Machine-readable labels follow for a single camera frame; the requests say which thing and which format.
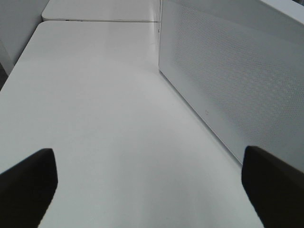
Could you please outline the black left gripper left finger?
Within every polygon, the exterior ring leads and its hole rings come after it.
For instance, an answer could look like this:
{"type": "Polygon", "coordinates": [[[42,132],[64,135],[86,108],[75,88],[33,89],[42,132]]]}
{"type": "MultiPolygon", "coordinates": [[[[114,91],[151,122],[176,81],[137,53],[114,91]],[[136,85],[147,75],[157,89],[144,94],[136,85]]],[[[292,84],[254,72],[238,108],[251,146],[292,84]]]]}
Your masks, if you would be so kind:
{"type": "Polygon", "coordinates": [[[37,228],[58,185],[51,148],[41,149],[0,175],[0,226],[37,228]]]}

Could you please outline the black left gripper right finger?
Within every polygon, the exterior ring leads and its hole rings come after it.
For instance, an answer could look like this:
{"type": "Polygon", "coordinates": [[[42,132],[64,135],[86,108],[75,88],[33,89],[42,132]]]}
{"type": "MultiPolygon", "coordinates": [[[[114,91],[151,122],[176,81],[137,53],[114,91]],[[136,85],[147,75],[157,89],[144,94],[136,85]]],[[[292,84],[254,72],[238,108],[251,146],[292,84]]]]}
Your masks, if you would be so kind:
{"type": "Polygon", "coordinates": [[[247,146],[241,182],[265,228],[304,226],[303,172],[257,146],[247,146]]]}

